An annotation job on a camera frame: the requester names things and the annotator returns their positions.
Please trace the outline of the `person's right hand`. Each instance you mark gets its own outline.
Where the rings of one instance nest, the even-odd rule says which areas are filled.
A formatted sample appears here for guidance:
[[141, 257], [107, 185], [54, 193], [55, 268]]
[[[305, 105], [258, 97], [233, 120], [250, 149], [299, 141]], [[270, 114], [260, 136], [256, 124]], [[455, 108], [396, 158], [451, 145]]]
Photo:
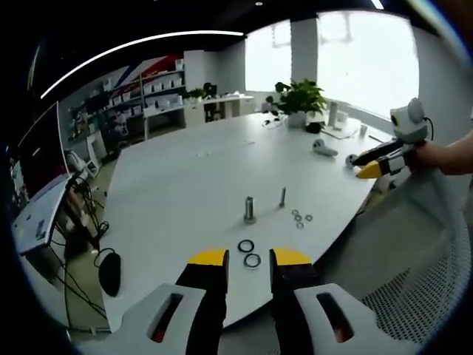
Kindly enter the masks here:
[[424, 141], [414, 148], [409, 168], [412, 171], [424, 169], [439, 169], [443, 171], [448, 166], [448, 149], [431, 141]]

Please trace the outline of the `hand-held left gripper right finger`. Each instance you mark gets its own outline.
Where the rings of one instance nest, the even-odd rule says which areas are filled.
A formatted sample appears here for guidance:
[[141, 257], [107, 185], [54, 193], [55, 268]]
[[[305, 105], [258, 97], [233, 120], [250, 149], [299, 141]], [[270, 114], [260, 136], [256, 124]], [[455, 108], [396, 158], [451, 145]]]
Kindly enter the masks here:
[[375, 313], [334, 283], [320, 284], [310, 258], [270, 250], [272, 315], [281, 354], [416, 354], [382, 331]]

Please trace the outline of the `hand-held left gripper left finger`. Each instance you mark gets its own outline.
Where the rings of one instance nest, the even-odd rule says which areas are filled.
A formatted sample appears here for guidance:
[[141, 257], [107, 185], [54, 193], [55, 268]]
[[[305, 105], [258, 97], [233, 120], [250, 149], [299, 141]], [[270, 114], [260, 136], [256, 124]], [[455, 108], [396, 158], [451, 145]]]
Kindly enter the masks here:
[[217, 354], [228, 292], [227, 249], [192, 257], [176, 283], [164, 283], [126, 311], [121, 326], [78, 354]]

